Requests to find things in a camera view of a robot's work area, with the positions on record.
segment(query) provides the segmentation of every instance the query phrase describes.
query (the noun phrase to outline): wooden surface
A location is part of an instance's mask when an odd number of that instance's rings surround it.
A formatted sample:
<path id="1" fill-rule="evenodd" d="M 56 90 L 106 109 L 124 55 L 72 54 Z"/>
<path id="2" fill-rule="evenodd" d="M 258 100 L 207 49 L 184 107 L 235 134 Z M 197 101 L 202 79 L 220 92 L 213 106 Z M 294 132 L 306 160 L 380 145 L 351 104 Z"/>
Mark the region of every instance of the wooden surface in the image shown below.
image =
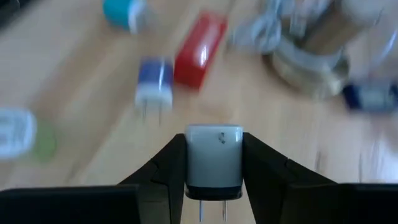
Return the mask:
<path id="1" fill-rule="evenodd" d="M 32 109 L 53 124 L 58 141 L 49 163 L 1 162 L 3 189 L 116 184 L 191 123 L 240 124 L 337 182 L 398 180 L 393 116 L 348 114 L 340 97 L 314 102 L 287 87 L 259 56 L 225 44 L 201 92 L 176 86 L 173 111 L 160 124 L 157 113 L 143 121 L 133 105 L 140 59 L 173 58 L 203 7 L 228 13 L 232 27 L 258 6 L 256 0 L 149 2 L 158 25 L 135 36 L 104 20 L 101 0 L 41 0 L 1 31 L 0 105 Z M 367 41 L 351 50 L 355 69 L 369 60 Z M 197 202 L 186 200 L 183 222 L 197 218 Z M 205 203 L 205 219 L 221 223 L 221 203 Z M 229 221 L 254 223 L 247 198 L 229 203 Z"/>

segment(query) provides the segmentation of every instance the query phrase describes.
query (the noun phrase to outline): red object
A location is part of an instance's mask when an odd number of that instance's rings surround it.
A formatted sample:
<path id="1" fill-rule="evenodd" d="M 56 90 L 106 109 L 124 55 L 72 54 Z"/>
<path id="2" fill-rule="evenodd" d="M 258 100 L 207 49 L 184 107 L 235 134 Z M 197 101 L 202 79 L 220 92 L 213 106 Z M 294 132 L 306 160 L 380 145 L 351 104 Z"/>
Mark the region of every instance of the red object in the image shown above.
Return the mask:
<path id="1" fill-rule="evenodd" d="M 176 83 L 200 89 L 226 28 L 226 17 L 211 11 L 200 13 L 175 59 Z"/>

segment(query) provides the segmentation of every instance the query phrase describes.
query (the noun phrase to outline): wooden table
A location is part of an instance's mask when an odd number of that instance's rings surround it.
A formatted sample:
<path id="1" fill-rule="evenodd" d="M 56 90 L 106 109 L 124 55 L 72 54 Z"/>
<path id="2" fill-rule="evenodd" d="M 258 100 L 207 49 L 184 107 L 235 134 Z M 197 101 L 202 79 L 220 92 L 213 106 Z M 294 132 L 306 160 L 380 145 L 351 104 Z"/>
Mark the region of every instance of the wooden table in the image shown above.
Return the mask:
<path id="1" fill-rule="evenodd" d="M 201 92 L 176 86 L 173 111 L 162 114 L 160 124 L 157 113 L 143 121 L 133 105 L 140 59 L 173 58 L 203 7 L 228 12 L 233 27 L 258 4 L 149 2 L 159 25 L 135 36 L 104 20 L 101 0 L 41 0 L 2 30 L 0 105 L 32 109 L 53 124 L 58 141 L 49 163 L 1 162 L 2 188 L 117 184 L 191 123 L 240 124 L 337 182 L 398 180 L 396 119 L 348 114 L 340 97 L 314 102 L 259 56 L 228 50 L 225 43 Z M 358 40 L 351 51 L 358 69 L 369 60 L 367 41 Z M 197 217 L 197 202 L 186 200 L 184 223 Z M 222 222 L 221 203 L 205 203 L 205 219 Z M 229 220 L 254 223 L 246 197 L 230 202 Z"/>

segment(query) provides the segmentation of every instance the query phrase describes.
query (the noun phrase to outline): white power adapter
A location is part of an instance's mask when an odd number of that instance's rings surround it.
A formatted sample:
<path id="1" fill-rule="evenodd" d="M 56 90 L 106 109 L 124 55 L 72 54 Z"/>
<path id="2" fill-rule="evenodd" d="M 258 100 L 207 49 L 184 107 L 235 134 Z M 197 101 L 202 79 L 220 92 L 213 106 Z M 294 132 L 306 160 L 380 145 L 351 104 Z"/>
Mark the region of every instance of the white power adapter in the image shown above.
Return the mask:
<path id="1" fill-rule="evenodd" d="M 243 128 L 230 124 L 193 124 L 185 130 L 187 140 L 187 197 L 200 200 L 226 201 L 242 196 Z"/>

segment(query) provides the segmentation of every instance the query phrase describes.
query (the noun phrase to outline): red box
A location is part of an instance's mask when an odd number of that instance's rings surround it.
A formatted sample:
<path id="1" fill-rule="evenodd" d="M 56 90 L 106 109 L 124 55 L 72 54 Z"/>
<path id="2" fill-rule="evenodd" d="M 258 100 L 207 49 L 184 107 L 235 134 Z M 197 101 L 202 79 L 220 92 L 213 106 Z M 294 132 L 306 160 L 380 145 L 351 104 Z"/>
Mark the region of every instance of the red box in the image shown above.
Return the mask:
<path id="1" fill-rule="evenodd" d="M 175 59 L 176 83 L 200 89 L 226 28 L 225 16 L 211 11 L 200 13 Z"/>

